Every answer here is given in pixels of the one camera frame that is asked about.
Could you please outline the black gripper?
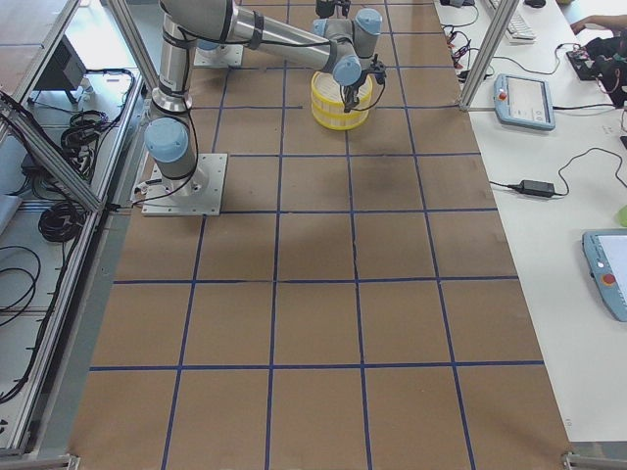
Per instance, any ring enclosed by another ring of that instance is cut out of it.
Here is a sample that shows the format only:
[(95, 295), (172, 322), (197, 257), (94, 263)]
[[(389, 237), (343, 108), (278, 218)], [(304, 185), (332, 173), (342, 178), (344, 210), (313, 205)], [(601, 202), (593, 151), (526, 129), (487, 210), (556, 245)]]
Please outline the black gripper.
[(387, 69), (378, 55), (373, 55), (364, 66), (360, 61), (344, 62), (342, 71), (350, 71), (352, 75), (346, 79), (347, 84), (340, 85), (340, 96), (343, 103), (343, 112), (348, 114), (359, 103), (359, 93), (366, 82), (371, 79), (379, 87), (379, 96), (383, 95), (386, 88)]

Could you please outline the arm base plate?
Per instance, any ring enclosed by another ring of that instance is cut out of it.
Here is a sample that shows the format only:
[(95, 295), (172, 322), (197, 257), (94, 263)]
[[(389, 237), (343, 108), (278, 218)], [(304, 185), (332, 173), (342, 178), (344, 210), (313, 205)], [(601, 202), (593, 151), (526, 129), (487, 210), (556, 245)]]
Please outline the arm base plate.
[(239, 68), (242, 64), (242, 58), (242, 45), (199, 41), (194, 57), (194, 66), (206, 69)]
[(148, 186), (141, 212), (146, 216), (219, 215), (227, 160), (227, 154), (201, 154), (195, 173), (178, 191), (185, 179), (164, 178), (154, 164), (152, 178), (160, 182)]

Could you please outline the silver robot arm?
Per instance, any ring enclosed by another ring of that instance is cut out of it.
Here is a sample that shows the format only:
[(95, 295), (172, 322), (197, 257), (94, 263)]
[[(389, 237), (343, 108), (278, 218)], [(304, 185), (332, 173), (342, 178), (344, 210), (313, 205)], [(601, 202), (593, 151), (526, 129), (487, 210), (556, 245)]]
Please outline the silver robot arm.
[(313, 29), (305, 31), (233, 1), (163, 1), (160, 7), (162, 57), (144, 143), (161, 173), (163, 198), (193, 194), (205, 180), (190, 96), (199, 45), (241, 46), (326, 72), (340, 87), (345, 112), (357, 109), (360, 88), (369, 76), (379, 85), (386, 80), (375, 52), (382, 18), (372, 9), (335, 19), (335, 2), (319, 1)]

